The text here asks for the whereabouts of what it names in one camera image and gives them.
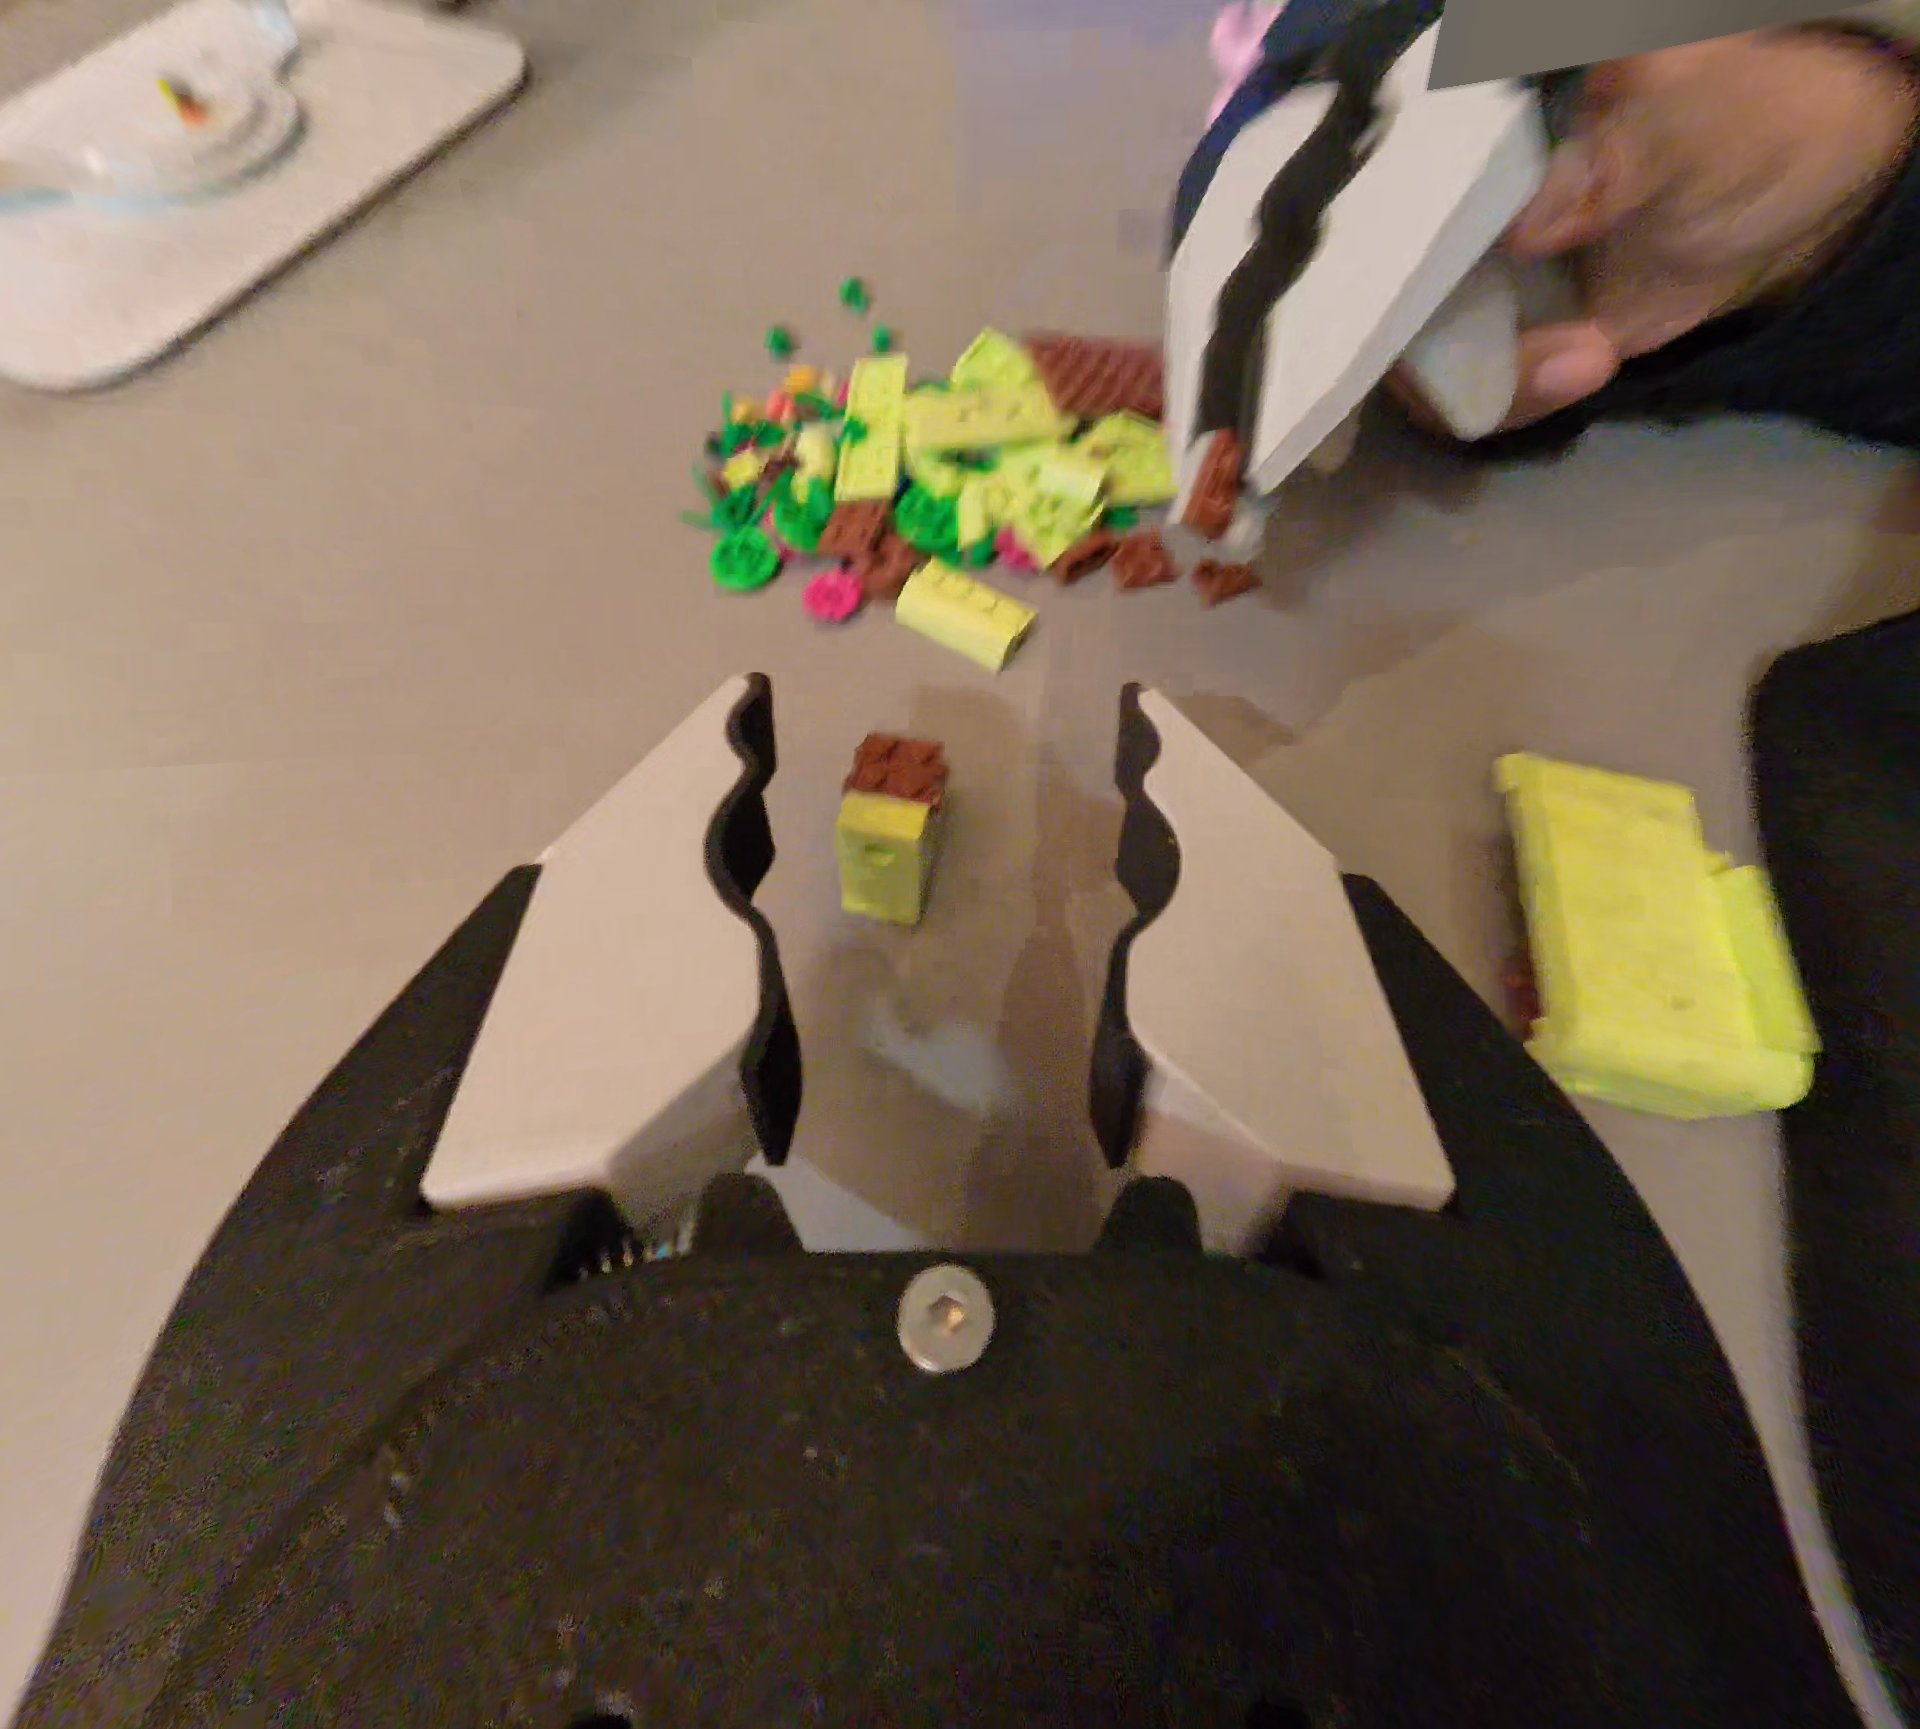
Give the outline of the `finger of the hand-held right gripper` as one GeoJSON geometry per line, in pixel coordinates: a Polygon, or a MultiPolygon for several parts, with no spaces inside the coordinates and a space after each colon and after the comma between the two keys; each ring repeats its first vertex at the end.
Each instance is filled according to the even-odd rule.
{"type": "Polygon", "coordinates": [[[1520,393],[1523,290],[1501,251],[1548,167],[1533,84],[1386,84],[1386,124],[1318,216],[1306,261],[1265,295],[1238,422],[1246,487],[1275,495],[1402,371],[1453,436],[1520,393]]]}
{"type": "Polygon", "coordinates": [[[1256,421],[1246,394],[1260,322],[1322,240],[1343,185],[1336,84],[1248,86],[1216,112],[1173,202],[1167,252],[1167,436],[1197,447],[1211,427],[1256,421]],[[1256,252],[1254,293],[1229,302],[1222,405],[1208,407],[1220,300],[1256,252]]]}

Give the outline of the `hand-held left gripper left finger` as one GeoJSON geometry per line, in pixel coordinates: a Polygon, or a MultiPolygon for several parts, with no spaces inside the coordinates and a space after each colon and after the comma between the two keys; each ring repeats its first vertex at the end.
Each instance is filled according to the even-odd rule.
{"type": "Polygon", "coordinates": [[[756,890],[773,685],[725,678],[543,854],[422,1175],[438,1210],[596,1188],[644,1232],[780,1166],[804,1060],[756,890]]]}

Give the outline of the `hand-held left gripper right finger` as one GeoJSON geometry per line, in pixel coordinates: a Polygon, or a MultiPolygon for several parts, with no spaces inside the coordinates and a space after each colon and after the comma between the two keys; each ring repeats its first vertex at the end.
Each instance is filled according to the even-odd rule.
{"type": "Polygon", "coordinates": [[[1122,689],[1114,775],[1106,1160],[1184,1187],[1211,1252],[1304,1192],[1441,1213],[1457,1177],[1333,852],[1158,691],[1122,689]]]}

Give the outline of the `small brown plate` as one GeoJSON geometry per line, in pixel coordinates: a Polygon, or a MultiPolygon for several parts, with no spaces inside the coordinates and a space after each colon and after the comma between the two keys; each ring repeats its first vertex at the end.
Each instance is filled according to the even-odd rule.
{"type": "Polygon", "coordinates": [[[1178,529],[1203,554],[1224,562],[1250,562],[1259,554],[1267,513],[1246,484],[1246,451],[1236,428],[1215,428],[1197,445],[1178,529]]]}

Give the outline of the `small lime brown brick block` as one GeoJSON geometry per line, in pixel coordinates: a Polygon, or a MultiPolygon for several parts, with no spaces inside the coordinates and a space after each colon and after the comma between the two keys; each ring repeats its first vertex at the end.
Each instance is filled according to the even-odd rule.
{"type": "Polygon", "coordinates": [[[925,920],[949,822],[941,741],[873,733],[857,749],[835,819],[843,911],[879,923],[925,920]]]}

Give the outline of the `large lime brick assembly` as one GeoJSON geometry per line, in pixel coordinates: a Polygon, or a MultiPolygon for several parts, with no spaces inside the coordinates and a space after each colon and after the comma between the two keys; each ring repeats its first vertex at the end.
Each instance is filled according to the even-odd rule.
{"type": "Polygon", "coordinates": [[[1717,852],[1671,781],[1495,762],[1537,1009],[1527,1049],[1570,1094],[1674,1121],[1783,1112],[1820,1038],[1767,873],[1717,852]]]}

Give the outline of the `person's right forearm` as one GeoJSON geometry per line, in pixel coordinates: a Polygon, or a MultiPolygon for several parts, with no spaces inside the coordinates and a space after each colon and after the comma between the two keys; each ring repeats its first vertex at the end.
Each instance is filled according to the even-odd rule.
{"type": "Polygon", "coordinates": [[[1602,397],[1612,416],[1789,418],[1914,449],[1919,154],[1818,273],[1631,360],[1602,397]]]}

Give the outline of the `person's right hand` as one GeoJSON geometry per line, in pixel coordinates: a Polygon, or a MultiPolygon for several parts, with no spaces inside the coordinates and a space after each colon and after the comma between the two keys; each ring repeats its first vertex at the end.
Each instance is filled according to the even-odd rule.
{"type": "Polygon", "coordinates": [[[1560,261],[1576,315],[1527,328],[1504,428],[1820,277],[1916,142],[1916,63],[1885,37],[1803,26],[1595,65],[1506,234],[1560,261]]]}

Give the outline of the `pile of loose toy bricks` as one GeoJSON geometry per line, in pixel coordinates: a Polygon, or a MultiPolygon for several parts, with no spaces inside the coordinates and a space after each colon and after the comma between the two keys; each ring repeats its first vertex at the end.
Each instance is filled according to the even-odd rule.
{"type": "Polygon", "coordinates": [[[760,594],[792,574],[820,626],[896,619],[901,587],[928,559],[1034,613],[1009,580],[1106,576],[1125,594],[1188,585],[1211,608],[1252,592],[1252,562],[1207,556],[1181,530],[1190,477],[1168,438],[1157,346],[991,324],[925,373],[864,277],[846,277],[836,304],[844,362],[810,360],[792,324],[769,324],[767,386],[720,394],[683,517],[719,590],[760,594]]]}

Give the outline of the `lime curved slope piece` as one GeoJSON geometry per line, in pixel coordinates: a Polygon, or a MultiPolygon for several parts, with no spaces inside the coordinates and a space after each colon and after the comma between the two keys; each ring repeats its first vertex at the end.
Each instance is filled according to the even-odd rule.
{"type": "Polygon", "coordinates": [[[901,587],[894,621],[975,666],[1000,673],[1032,636],[1038,614],[973,570],[928,559],[901,587]]]}

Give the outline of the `white monitor stand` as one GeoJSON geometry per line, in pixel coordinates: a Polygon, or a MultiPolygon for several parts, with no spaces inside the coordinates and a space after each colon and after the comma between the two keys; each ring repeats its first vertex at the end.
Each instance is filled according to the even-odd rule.
{"type": "Polygon", "coordinates": [[[4,102],[3,374],[149,371],[513,101],[522,46],[390,0],[181,0],[4,102]],[[215,102],[185,133],[156,78],[215,102]]]}

